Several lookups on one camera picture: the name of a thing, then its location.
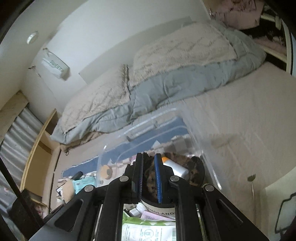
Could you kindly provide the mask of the green wet wipes pack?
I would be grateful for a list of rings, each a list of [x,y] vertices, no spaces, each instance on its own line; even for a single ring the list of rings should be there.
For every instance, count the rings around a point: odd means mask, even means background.
[[[122,218],[122,241],[176,241],[175,221],[143,220],[130,217],[125,212]]]

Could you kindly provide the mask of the white black-rimmed pouch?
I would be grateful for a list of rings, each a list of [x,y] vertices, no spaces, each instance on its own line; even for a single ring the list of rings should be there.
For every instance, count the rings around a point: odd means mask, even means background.
[[[141,203],[146,207],[147,211],[165,216],[168,218],[175,218],[175,205],[173,203],[160,204],[158,202],[152,202],[142,197]]]

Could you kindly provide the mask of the teal packet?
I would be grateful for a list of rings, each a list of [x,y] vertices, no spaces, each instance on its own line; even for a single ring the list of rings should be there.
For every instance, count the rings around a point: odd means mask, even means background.
[[[73,183],[75,194],[77,194],[87,185],[96,186],[96,179],[93,176],[86,176],[82,179],[74,180],[72,183]]]

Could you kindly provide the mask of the beige plush cushion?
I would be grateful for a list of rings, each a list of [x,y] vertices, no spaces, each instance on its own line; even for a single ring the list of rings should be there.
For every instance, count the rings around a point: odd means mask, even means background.
[[[73,180],[70,179],[65,182],[65,184],[62,186],[62,193],[65,203],[68,203],[74,197],[75,190],[73,186]]]

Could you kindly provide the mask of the tortoiseshell hair claw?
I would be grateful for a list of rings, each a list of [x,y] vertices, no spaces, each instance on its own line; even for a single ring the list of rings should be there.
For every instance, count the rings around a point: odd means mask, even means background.
[[[192,186],[201,187],[205,179],[205,168],[197,156],[187,157],[177,153],[163,153],[163,164],[172,168],[174,175],[181,177]],[[144,160],[142,195],[149,201],[158,202],[154,157]]]

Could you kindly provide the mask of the white bottle orange cap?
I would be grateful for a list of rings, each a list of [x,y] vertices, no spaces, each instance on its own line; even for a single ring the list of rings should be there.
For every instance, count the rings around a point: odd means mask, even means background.
[[[175,176],[181,177],[183,179],[187,179],[189,176],[189,170],[181,166],[180,164],[172,161],[171,159],[163,156],[162,157],[163,164],[165,166],[171,167]]]

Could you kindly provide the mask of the metal back scratcher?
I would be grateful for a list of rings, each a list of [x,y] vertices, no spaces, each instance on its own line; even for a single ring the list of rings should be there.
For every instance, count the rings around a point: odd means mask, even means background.
[[[255,197],[255,188],[254,188],[254,180],[256,178],[256,174],[252,174],[247,177],[247,181],[250,182],[251,185],[251,193],[253,200],[253,223],[256,225],[256,197]]]

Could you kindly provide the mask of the wooden bedside shelf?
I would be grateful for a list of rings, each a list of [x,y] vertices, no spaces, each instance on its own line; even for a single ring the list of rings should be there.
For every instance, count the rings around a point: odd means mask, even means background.
[[[58,114],[54,109],[44,122],[29,153],[20,190],[28,190],[31,199],[50,208],[54,167],[60,154],[60,145],[51,140],[51,134],[57,124]]]

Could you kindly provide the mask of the clear plastic storage bin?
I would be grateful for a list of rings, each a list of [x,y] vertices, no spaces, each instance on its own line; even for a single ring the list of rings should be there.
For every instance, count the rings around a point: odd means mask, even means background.
[[[107,185],[121,176],[139,152],[151,156],[168,152],[197,156],[204,163],[207,181],[223,194],[231,192],[222,169],[223,159],[215,152],[199,123],[185,110],[158,110],[115,132],[99,154],[96,185]]]

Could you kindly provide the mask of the grey curtain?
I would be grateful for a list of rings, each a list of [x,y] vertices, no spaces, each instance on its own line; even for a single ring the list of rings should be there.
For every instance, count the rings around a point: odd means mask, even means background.
[[[20,187],[24,169],[43,123],[25,107],[16,117],[1,143],[1,159]]]

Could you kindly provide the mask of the grey beige duvet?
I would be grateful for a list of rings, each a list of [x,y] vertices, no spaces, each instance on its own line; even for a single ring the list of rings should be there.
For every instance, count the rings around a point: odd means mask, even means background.
[[[211,20],[192,23],[138,50],[133,65],[110,68],[67,103],[51,139],[68,145],[112,133],[163,105],[248,75],[266,54],[252,38]]]

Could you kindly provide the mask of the ceiling smoke detector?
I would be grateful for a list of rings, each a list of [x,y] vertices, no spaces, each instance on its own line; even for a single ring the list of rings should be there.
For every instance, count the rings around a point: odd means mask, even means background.
[[[34,43],[36,41],[36,39],[38,39],[38,37],[39,37],[39,32],[35,31],[29,35],[29,37],[26,40],[26,43],[28,45],[30,45],[30,44]]]

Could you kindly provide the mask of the closet clothes pile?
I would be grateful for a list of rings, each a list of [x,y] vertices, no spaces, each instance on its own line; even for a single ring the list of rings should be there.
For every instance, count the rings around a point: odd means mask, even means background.
[[[266,1],[203,1],[211,18],[240,30],[267,53],[267,60],[287,72],[292,65],[292,34]]]

